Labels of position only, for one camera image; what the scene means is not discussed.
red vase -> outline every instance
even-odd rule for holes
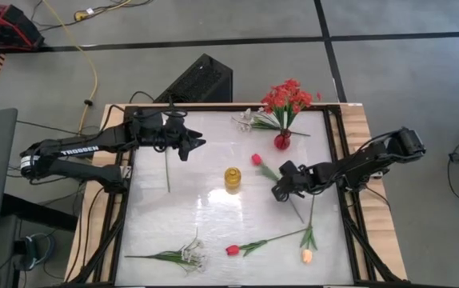
[[[279,150],[285,150],[290,146],[290,136],[292,136],[292,133],[288,130],[282,130],[281,133],[276,136],[274,139],[274,145],[276,148]]]

white table surface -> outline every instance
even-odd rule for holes
[[[296,117],[291,130],[311,137],[293,135],[285,151],[273,146],[277,131],[241,132],[231,116],[239,118],[239,113],[189,112],[186,127],[202,132],[207,143],[192,151],[187,162],[180,161],[177,150],[168,150],[166,155],[148,147],[138,150],[116,286],[351,284],[334,186],[315,200],[313,232],[318,250],[309,265],[301,261],[303,233],[269,242],[245,258],[226,255],[227,246],[287,234],[305,228],[308,222],[312,196],[291,197],[303,224],[290,203],[276,202],[270,192],[274,182],[252,165],[252,154],[260,154],[277,174],[287,160],[296,166],[331,161],[322,112],[306,111]],[[242,174],[237,193],[229,193],[224,185],[224,172],[232,166]],[[172,262],[125,258],[178,250],[193,240],[196,229],[209,259],[204,272],[186,275]]]

yellow cable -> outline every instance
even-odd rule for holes
[[[87,62],[91,66],[91,70],[93,71],[93,76],[94,76],[94,85],[93,85],[93,90],[91,91],[91,95],[89,96],[89,100],[93,100],[94,95],[96,94],[96,90],[98,89],[98,73],[96,72],[96,68],[94,67],[93,60],[91,60],[89,55],[77,44],[77,41],[75,40],[75,38],[73,37],[71,32],[68,30],[66,25],[64,25],[64,22],[61,20],[61,18],[57,14],[57,12],[55,12],[54,8],[48,3],[48,1],[47,0],[43,0],[43,2],[45,3],[46,7],[48,7],[48,10],[59,21],[59,23],[61,24],[62,28],[64,28],[64,31],[66,32],[66,35],[70,39],[71,43],[75,46],[75,48],[77,48],[80,52],[82,52],[82,54],[86,57]],[[84,112],[82,112],[82,117],[80,118],[80,124],[78,126],[78,133],[79,134],[82,132],[82,128],[84,126],[84,120],[86,118],[86,113],[87,113],[87,109],[88,108],[89,108],[89,106],[86,104],[84,106]]]

concrete floor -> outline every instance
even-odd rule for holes
[[[30,14],[38,0],[10,1]],[[71,19],[74,11],[105,5],[99,0],[50,0]],[[451,0],[322,0],[331,35],[459,32],[459,2]],[[41,6],[40,22],[54,23]],[[321,36],[313,1],[159,0],[111,11],[71,27],[82,45]],[[60,29],[44,33],[51,46],[69,46]],[[373,134],[407,126],[417,130],[428,153],[396,165],[385,177],[393,220],[409,279],[459,286],[459,201],[446,180],[447,154],[459,143],[459,38],[333,42],[349,102],[365,105]],[[336,102],[323,42],[196,46],[90,52],[100,79],[86,125],[99,125],[103,106],[127,102],[135,90],[159,95],[202,53],[233,68],[234,101],[259,101],[270,85],[298,78],[324,101]],[[8,54],[0,74],[0,109],[16,107],[19,118],[75,130],[92,85],[77,52]],[[12,162],[29,144],[64,134],[18,126]],[[452,169],[459,193],[459,166]],[[7,193],[33,202],[70,194],[73,181],[29,186],[10,179]],[[70,212],[72,198],[59,203]],[[29,233],[41,227],[24,227]],[[47,265],[63,275],[72,235],[57,232],[63,246]],[[58,282],[41,269],[28,273],[28,287]]]

red flower bouquet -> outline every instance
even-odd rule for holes
[[[320,93],[317,93],[317,99],[321,100]],[[280,86],[272,86],[272,90],[261,100],[265,104],[265,113],[253,119],[252,127],[280,130],[281,133],[274,139],[274,145],[284,150],[289,146],[291,134],[301,134],[289,131],[289,127],[297,114],[311,105],[312,100],[311,94],[301,90],[301,83],[295,79],[286,80]]]

